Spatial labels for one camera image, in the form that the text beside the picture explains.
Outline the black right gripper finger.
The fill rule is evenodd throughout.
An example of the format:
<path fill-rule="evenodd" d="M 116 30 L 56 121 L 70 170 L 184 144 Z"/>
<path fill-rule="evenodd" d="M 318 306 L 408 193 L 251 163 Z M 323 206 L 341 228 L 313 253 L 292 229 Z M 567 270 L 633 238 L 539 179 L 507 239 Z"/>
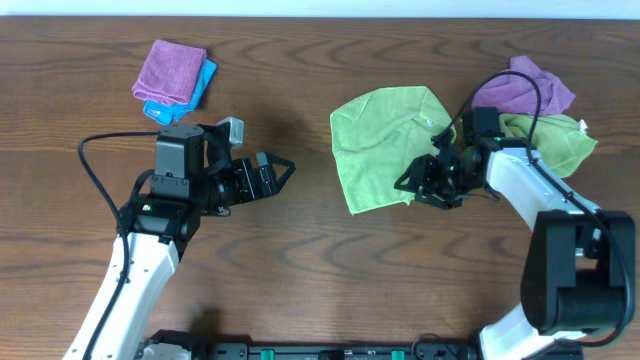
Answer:
<path fill-rule="evenodd" d="M 400 191 L 418 191 L 425 174 L 425 158 L 415 158 L 406 171 L 395 181 L 394 188 Z"/>
<path fill-rule="evenodd" d="M 442 210 L 450 210 L 450 209 L 454 209 L 462 206 L 462 199 L 453 200 L 453 201 L 442 200 L 432 195 L 424 196 L 424 195 L 416 194 L 414 200 L 429 206 L 442 209 Z"/>

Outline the green microfiber cloth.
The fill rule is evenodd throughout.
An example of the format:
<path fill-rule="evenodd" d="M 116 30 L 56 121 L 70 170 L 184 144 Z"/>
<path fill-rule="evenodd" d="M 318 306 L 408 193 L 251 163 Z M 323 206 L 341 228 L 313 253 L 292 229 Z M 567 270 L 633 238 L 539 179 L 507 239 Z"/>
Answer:
<path fill-rule="evenodd" d="M 379 88 L 334 110 L 332 153 L 349 212 L 410 204 L 414 195 L 394 184 L 415 158 L 436 152 L 432 138 L 450 123 L 426 86 Z"/>

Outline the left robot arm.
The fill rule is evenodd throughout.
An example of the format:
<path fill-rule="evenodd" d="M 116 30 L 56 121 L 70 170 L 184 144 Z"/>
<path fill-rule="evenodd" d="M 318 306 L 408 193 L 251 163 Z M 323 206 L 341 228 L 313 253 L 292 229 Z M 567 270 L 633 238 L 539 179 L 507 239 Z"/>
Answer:
<path fill-rule="evenodd" d="M 65 356 L 68 359 L 211 359 L 212 346 L 193 335 L 143 333 L 168 280 L 204 217 L 278 194 L 292 161 L 260 152 L 233 159 L 244 124 L 168 125 L 155 132 L 155 166 L 136 179 L 129 199 L 110 209 L 117 237 L 105 278 Z"/>

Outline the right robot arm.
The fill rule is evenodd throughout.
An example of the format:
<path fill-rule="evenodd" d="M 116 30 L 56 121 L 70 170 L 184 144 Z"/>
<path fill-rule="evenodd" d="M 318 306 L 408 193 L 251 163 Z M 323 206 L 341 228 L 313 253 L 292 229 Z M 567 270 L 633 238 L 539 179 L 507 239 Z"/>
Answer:
<path fill-rule="evenodd" d="M 397 190 L 443 210 L 471 191 L 502 195 L 532 231 L 520 302 L 477 332 L 456 359 L 579 359 L 614 340 L 634 312 L 635 224 L 604 211 L 544 164 L 530 139 L 508 137 L 499 113 L 481 107 L 462 117 L 463 146 L 436 135 L 435 155 L 415 158 Z"/>

